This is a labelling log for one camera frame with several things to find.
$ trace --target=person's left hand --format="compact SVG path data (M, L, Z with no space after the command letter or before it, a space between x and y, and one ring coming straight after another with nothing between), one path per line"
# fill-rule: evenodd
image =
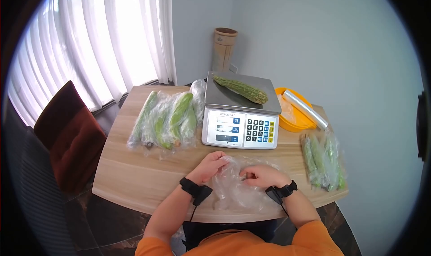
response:
M217 173L220 167L229 163L228 161L221 159L223 156L226 156L226 153L223 151L215 151L207 154L207 156L203 158L202 162L200 162L200 164L190 172L186 178L199 186L202 185L202 183L208 182L209 179Z

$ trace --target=red velvet chair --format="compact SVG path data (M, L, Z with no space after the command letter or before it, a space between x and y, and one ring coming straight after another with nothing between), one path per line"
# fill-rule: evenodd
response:
M78 193L99 163L106 136L68 81L37 119L34 132L50 151L59 188Z

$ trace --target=person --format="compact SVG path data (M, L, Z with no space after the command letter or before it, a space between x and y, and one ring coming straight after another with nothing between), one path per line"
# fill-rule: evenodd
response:
M190 172L186 178L197 185L208 182L220 167L228 162L221 159L226 156L223 151L209 153L202 162ZM270 166L257 165L243 169L240 176L246 175L244 182L250 186L264 189L270 186L282 188L292 180L287 174L279 172ZM156 208L143 233L142 240L135 251L136 256L173 255L169 242L171 236L183 224L186 245L189 246L186 256L193 255L343 255L332 241L326 227L308 198L298 189L283 198L289 218L298 231L295 233L292 245L279 246L268 243L273 237L274 223L268 221L251 222L248 224L206 224L205 227L190 227L184 221L191 204L191 195L178 185L174 191ZM225 228L221 232L212 232L217 226Z

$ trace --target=cable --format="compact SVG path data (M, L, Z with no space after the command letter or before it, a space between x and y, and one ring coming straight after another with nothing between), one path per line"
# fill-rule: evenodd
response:
M284 206L282 204L280 204L280 205L281 205L281 208L283 209L284 213L286 213L286 215L289 216L288 212L284 209Z
M196 208L197 208L197 206L194 206L193 213L191 213L190 221L191 221L191 219L193 219L193 215L194 215L194 212L196 211Z

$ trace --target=orange shirt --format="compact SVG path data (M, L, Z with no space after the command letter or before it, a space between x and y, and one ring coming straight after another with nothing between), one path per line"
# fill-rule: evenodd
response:
M143 238L135 256L173 255L169 244L156 237ZM320 221L303 225L295 233L292 245L266 243L249 231L226 230L202 240L185 256L211 255L343 255Z

